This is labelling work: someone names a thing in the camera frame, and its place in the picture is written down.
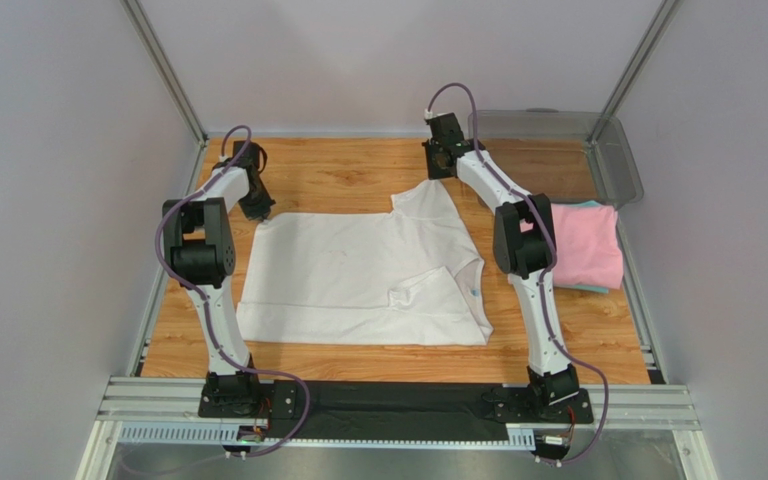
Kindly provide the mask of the white t shirt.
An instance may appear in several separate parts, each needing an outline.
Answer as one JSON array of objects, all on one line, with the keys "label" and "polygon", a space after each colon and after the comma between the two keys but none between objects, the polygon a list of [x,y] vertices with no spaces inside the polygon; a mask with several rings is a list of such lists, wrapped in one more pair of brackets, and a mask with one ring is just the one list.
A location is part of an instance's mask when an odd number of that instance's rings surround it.
[{"label": "white t shirt", "polygon": [[438,181],[377,214],[283,213],[255,231],[237,306],[252,341],[484,346],[484,260]]}]

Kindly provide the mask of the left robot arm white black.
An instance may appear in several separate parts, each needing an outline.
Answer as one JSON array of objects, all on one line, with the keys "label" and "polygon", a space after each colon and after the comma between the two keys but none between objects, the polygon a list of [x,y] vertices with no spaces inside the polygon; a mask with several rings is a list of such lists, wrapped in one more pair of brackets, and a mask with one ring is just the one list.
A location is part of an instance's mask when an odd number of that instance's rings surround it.
[{"label": "left robot arm white black", "polygon": [[236,250],[229,213],[264,221],[274,200],[260,174],[262,147],[236,141],[197,193],[163,204],[159,258],[192,300],[204,332],[208,370],[198,414],[204,418],[253,418],[266,401],[253,358],[237,323],[232,296]]}]

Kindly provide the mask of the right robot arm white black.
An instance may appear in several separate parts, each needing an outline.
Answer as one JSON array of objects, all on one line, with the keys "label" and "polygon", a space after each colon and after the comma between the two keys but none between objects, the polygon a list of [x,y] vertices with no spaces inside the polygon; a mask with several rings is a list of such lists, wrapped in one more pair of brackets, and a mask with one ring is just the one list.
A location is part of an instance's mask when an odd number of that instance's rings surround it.
[{"label": "right robot arm white black", "polygon": [[465,137],[455,114],[426,112],[424,120],[430,129],[423,144],[429,177],[459,179],[493,213],[493,258],[516,292],[527,330],[529,381],[524,387],[493,391],[498,417],[593,422],[588,393],[561,335],[551,272],[556,251],[549,198],[517,186],[477,139]]}]

